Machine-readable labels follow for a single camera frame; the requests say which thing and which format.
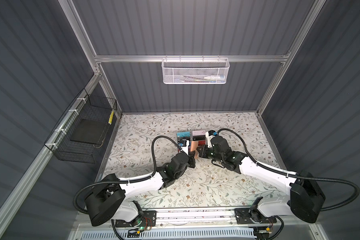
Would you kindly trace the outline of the pink leather card wallet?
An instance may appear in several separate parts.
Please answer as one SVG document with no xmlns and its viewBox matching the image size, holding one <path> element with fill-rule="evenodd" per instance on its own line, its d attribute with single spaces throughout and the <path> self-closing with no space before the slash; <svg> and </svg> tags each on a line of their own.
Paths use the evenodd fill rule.
<svg viewBox="0 0 360 240">
<path fill-rule="evenodd" d="M 189 156 L 192 155 L 194 152 L 194 159 L 196 160 L 199 157 L 199 152 L 197 151 L 197 147 L 199 146 L 199 141 L 191 141 L 190 142 L 190 149 L 189 149 Z"/>
</svg>

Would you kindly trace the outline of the clear acrylic card holder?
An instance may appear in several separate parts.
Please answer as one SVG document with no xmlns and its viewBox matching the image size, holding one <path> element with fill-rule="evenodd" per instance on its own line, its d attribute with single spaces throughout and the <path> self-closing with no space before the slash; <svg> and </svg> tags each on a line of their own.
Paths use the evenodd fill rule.
<svg viewBox="0 0 360 240">
<path fill-rule="evenodd" d="M 192 135 L 192 132 L 193 132 L 193 131 L 188 131 L 188 132 L 191 133 L 191 138 L 190 138 L 190 139 L 188 139 L 188 138 L 179 139 L 179 138 L 177 138 L 177 134 L 176 134 L 176 138 L 177 138 L 178 144 L 179 144 L 179 141 L 180 141 L 180 140 L 183 140 L 183 139 L 189 140 L 189 142 L 193 141 L 193 135 Z M 205 143 L 206 143 L 206 140 L 205 140 L 205 141 L 199 141 L 199 146 L 204 145 Z"/>
</svg>

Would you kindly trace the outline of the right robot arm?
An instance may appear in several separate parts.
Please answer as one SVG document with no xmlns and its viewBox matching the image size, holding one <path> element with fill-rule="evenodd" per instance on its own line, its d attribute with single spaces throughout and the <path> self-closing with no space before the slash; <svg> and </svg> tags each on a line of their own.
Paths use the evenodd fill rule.
<svg viewBox="0 0 360 240">
<path fill-rule="evenodd" d="M 295 216 L 313 224 L 317 221 L 325 202 L 325 195 L 311 174 L 302 172 L 297 179 L 295 172 L 284 171 L 261 162 L 256 162 L 247 152 L 233 151 L 227 140 L 214 136 L 206 145 L 198 146 L 200 158 L 210 159 L 212 163 L 229 171 L 259 179 L 283 193 L 281 197 L 258 197 L 247 215 L 254 223 L 262 223 L 276 216 Z"/>
</svg>

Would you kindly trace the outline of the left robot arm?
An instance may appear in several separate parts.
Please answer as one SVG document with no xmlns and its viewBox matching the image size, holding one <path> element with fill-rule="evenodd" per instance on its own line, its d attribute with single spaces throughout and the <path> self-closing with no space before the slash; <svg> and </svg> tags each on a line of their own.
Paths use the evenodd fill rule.
<svg viewBox="0 0 360 240">
<path fill-rule="evenodd" d="M 138 226 L 144 218 L 144 213 L 138 202 L 133 199 L 140 194 L 173 185 L 188 167 L 196 167 L 195 153 L 178 152 L 169 163 L 157 168 L 152 178 L 142 182 L 106 184 L 105 181 L 118 179 L 115 174 L 106 176 L 102 180 L 103 183 L 94 186 L 85 197 L 92 226 L 100 226 L 109 220 L 123 221 L 131 227 Z"/>
</svg>

